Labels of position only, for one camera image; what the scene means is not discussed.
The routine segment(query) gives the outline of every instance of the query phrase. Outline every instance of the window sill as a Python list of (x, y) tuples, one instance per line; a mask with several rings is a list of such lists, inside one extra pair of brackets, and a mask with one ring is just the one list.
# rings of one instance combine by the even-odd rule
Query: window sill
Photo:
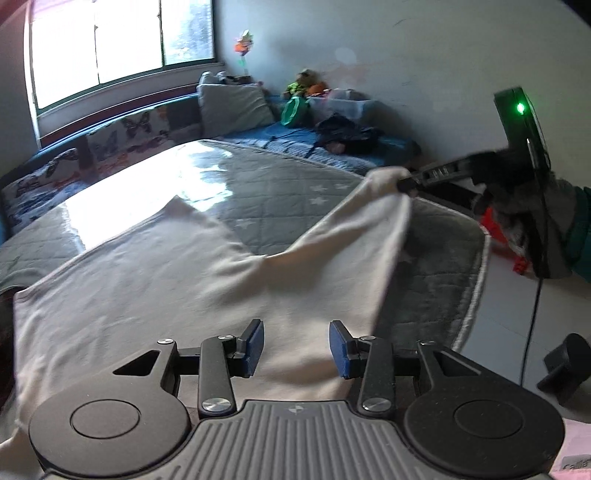
[[(57, 133), (58, 130), (66, 125), (73, 123), (78, 124), (79, 121), (86, 118), (96, 120), (92, 121), (89, 125), (84, 125), (84, 123), (88, 123), (88, 121), (91, 120), (80, 123), (80, 128), (77, 128), (77, 130), (81, 130), (108, 119), (108, 117), (100, 118), (101, 111), (108, 111), (111, 107), (130, 102), (131, 100), (141, 99), (143, 97), (149, 98), (152, 94), (157, 92), (174, 90), (178, 87), (196, 84), (199, 82), (203, 72), (211, 71), (217, 73), (223, 70), (223, 68), (223, 63), (208, 63), (181, 67), (178, 69), (166, 70), (164, 72), (146, 74), (89, 92), (78, 98), (62, 103), (47, 112), (39, 114), (37, 117), (39, 135), (41, 138), (55, 137), (55, 135), (49, 134), (52, 134), (52, 132)], [(138, 105), (129, 110), (140, 108), (141, 106), (142, 105)], [(58, 138), (49, 142), (43, 141), (43, 143), (49, 145), (56, 140), (58, 140)]]

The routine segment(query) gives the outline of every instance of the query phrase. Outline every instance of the quilted bedspread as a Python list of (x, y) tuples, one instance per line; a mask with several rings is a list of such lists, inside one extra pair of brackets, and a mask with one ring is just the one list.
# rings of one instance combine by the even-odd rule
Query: quilted bedspread
[[(26, 285), (31, 272), (49, 273), (152, 215), (175, 194), (227, 224), (253, 253), (278, 253), (361, 180), (253, 147), (179, 145), (89, 187), (9, 239), (0, 247), (0, 286)], [(421, 338), (461, 348), (482, 290), (488, 242), (473, 219), (415, 199), (375, 333), (400, 348)]]

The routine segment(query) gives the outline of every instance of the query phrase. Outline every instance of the blue bed sheet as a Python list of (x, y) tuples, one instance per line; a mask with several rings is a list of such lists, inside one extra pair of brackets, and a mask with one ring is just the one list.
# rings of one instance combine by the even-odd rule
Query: blue bed sheet
[[(287, 128), (280, 122), (268, 127), (253, 128), (244, 132), (234, 132), (224, 136), (225, 140), (289, 140), (300, 144), (307, 144), (310, 147), (316, 142), (316, 133), (310, 128)], [(357, 155), (376, 167), (401, 166), (414, 158), (420, 149), (414, 140), (381, 137), (376, 149), (368, 155)]]

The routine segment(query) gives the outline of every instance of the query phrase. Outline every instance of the gray pillow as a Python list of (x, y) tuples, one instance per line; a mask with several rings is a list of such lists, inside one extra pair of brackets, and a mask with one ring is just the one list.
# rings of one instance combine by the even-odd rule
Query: gray pillow
[(265, 127), (274, 122), (257, 85), (199, 85), (205, 138)]

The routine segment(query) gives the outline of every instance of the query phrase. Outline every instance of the window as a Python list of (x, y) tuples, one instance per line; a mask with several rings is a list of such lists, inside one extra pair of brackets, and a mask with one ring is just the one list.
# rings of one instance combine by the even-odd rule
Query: window
[(31, 19), (38, 110), (215, 57), (212, 0), (34, 0)]

